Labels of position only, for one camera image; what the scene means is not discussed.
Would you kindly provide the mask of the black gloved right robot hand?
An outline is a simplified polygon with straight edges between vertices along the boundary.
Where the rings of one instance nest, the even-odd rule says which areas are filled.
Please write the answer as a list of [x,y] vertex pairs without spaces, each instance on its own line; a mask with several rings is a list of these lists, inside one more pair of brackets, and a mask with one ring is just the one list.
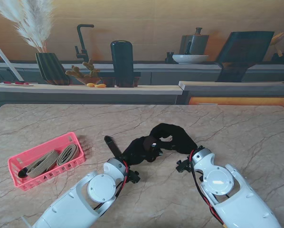
[[190,154],[198,148],[185,130],[177,125],[161,123],[151,130],[150,136],[157,140],[160,149],[175,150],[180,154]]

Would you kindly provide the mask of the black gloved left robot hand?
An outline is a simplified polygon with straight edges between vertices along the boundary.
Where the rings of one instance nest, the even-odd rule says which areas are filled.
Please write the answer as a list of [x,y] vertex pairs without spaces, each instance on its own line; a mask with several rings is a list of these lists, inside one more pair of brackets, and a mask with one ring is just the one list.
[[157,141],[158,140],[152,136],[137,138],[133,140],[122,153],[121,159],[129,166],[138,165],[144,160],[153,162],[157,157],[163,154],[157,145]]

